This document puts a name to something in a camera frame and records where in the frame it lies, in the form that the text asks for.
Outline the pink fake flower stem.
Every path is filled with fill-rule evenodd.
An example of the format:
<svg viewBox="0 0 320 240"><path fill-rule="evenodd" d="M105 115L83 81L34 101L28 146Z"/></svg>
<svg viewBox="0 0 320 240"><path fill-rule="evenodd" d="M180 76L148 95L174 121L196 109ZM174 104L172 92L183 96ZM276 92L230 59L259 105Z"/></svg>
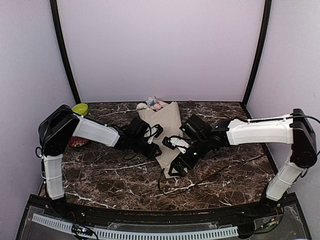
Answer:
<svg viewBox="0 0 320 240"><path fill-rule="evenodd" d="M153 105L153 108L154 108L155 111L159 111L159 110L165 108L168 105L169 105L168 103L157 99L155 104Z"/></svg>

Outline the peach wrapping paper sheet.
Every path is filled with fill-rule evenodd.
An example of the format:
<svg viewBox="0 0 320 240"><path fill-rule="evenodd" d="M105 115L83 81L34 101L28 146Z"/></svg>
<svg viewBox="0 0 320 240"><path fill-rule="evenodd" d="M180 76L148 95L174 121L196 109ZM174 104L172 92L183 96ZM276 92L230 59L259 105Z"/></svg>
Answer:
<svg viewBox="0 0 320 240"><path fill-rule="evenodd" d="M147 122L151 127L159 124L163 127L163 132L158 138L154 138L153 142L160 147L162 154L156 157L160 167L164 169L164 176L166 179L170 179L168 171L171 162L179 155L178 149L172 150L162 144L164 137L170 136L182 136L183 133L180 130L182 125L181 116L179 111L179 105L176 101L171 102L166 107L159 111L154 111L151 108L137 111L139 117Z"/></svg>

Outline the small circuit board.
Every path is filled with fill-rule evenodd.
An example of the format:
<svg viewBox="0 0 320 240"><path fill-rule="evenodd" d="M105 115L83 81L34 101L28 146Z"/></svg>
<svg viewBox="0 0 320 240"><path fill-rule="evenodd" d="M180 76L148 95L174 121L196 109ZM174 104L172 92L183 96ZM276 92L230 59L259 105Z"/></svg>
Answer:
<svg viewBox="0 0 320 240"><path fill-rule="evenodd" d="M71 232L76 235L86 235L86 236L93 235L93 231L90 228L88 228L86 226L81 226L78 224L73 224L71 226Z"/></svg>

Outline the white fake flower stem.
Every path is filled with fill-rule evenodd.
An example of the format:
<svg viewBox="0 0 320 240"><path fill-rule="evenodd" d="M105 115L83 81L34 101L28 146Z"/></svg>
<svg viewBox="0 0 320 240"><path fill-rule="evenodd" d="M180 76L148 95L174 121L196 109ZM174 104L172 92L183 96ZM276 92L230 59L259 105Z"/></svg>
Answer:
<svg viewBox="0 0 320 240"><path fill-rule="evenodd" d="M136 106L136 110L137 111L146 110L148 108L149 108L149 106L146 103L143 103L143 102L137 104L137 106Z"/></svg>

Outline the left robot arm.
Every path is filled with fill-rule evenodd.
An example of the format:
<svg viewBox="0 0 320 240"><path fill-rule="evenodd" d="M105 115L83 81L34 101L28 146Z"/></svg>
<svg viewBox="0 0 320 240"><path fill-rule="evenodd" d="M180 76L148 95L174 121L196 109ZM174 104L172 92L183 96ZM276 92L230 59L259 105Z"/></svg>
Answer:
<svg viewBox="0 0 320 240"><path fill-rule="evenodd" d="M153 142L163 128L156 124L135 117L128 125L102 124L80 115L68 106L61 105L38 127L44 180L48 197L53 200L51 210L60 218L67 218L71 213L65 198L63 187L62 160L66 147L73 137L103 144L117 150L131 150L155 159L160 156L160 147Z"/></svg>

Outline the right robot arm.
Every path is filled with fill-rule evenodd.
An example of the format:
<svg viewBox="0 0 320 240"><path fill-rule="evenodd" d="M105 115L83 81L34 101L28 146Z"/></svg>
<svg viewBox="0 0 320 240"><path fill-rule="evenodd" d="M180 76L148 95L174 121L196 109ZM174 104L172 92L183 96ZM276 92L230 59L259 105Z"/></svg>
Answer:
<svg viewBox="0 0 320 240"><path fill-rule="evenodd" d="M275 177L267 184L263 200L255 205L255 213L266 217L275 208L284 193L301 175L313 167L320 152L317 137L310 120L313 117L295 108L292 113L258 119L222 119L214 125L192 115L180 130L185 138L167 136L162 143L180 153L172 160L168 170L171 177L184 177L198 160L210 151L246 144L279 144L290 146L289 156Z"/></svg>

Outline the left black frame post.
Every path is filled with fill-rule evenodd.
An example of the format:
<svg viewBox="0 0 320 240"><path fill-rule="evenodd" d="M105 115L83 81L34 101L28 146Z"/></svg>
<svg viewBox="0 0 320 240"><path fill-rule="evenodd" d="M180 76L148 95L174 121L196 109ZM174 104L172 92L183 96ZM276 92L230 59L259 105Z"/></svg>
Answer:
<svg viewBox="0 0 320 240"><path fill-rule="evenodd" d="M81 98L76 86L76 82L73 76L71 64L69 61L68 53L67 53L67 48L63 36L63 30L62 30L62 25L61 25L61 20L60 20L60 15L59 15L59 9L58 9L58 1L57 0L50 0L50 9L51 9L51 15L52 15L52 20L53 20L53 26L55 30L55 35L56 35L56 40L61 56L61 60L63 63L63 67L65 70L65 74L67 77L67 81L73 96L73 99L76 104L81 103Z"/></svg>

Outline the green plastic bowl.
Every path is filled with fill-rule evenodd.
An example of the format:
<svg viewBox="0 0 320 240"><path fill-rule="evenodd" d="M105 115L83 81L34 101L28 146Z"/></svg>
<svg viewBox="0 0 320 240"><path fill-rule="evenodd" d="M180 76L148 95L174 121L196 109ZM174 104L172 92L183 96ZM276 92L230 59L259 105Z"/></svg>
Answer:
<svg viewBox="0 0 320 240"><path fill-rule="evenodd" d="M89 106L86 103L79 103L72 107L72 111L79 115L86 116L89 111Z"/></svg>

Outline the blue fake flower bunch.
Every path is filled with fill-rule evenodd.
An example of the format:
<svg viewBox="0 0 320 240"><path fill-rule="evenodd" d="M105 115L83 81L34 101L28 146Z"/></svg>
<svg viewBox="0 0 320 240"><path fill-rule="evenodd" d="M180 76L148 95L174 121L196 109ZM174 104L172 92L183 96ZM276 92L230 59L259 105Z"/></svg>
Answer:
<svg viewBox="0 0 320 240"><path fill-rule="evenodd" d="M151 107L158 103L158 99L155 96L148 97L148 99L145 102L149 107Z"/></svg>

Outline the black frame post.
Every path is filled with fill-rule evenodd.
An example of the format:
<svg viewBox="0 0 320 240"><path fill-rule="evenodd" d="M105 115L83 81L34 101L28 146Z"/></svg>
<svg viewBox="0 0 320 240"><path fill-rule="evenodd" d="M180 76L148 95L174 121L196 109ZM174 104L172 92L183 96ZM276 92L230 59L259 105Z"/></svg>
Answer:
<svg viewBox="0 0 320 240"><path fill-rule="evenodd" d="M60 15L59 15L59 9L58 9L58 1L57 0L50 0L50 9L51 9L51 15L52 15L52 20L53 20L53 26L55 30L55 35L56 35L56 40L61 56L61 60L63 63L63 67L65 70L65 74L67 77L67 81L73 96L73 99L76 104L81 103L81 98L76 86L76 82L73 76L71 64L69 61L68 53L67 53L67 48L63 36L63 30L62 30L62 25L61 25L61 20L60 20Z"/></svg>
<svg viewBox="0 0 320 240"><path fill-rule="evenodd" d="M258 41L257 41L257 46L256 46L256 51L255 51L250 75L248 78L248 82L246 85L246 89L244 92L244 96L243 96L242 102L241 102L244 108L246 108L248 106L248 103L249 103L249 100L250 100L250 97L251 97L251 94L252 94L252 91L254 88L257 73L259 70L261 58L263 55L265 40L266 40L266 36L267 36L267 31L268 31L271 9L272 9L272 0L265 0L263 13L262 13L262 19L261 19L261 25L260 25L260 31L259 31L259 36L258 36Z"/></svg>

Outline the right black frame post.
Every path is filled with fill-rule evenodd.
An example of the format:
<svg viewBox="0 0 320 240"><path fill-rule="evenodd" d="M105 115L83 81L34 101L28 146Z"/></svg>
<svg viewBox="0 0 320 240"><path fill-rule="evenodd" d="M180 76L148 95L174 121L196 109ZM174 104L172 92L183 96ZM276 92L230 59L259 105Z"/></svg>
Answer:
<svg viewBox="0 0 320 240"><path fill-rule="evenodd" d="M271 9L272 9L272 0L265 0L263 13L262 13L262 19L261 19L261 25L260 25L260 31L259 31L259 36L258 36L258 41L257 41L257 46L256 46L256 51L255 51L250 75L248 78L248 82L246 85L246 89L244 92L244 96L243 96L242 102L241 102L244 108L246 108L248 106L248 103L249 103L249 100L250 100L250 97L251 97L251 94L252 94L252 91L254 88L257 73L259 70L261 58L263 55L265 40L266 40L266 36L267 36L267 31L268 31Z"/></svg>

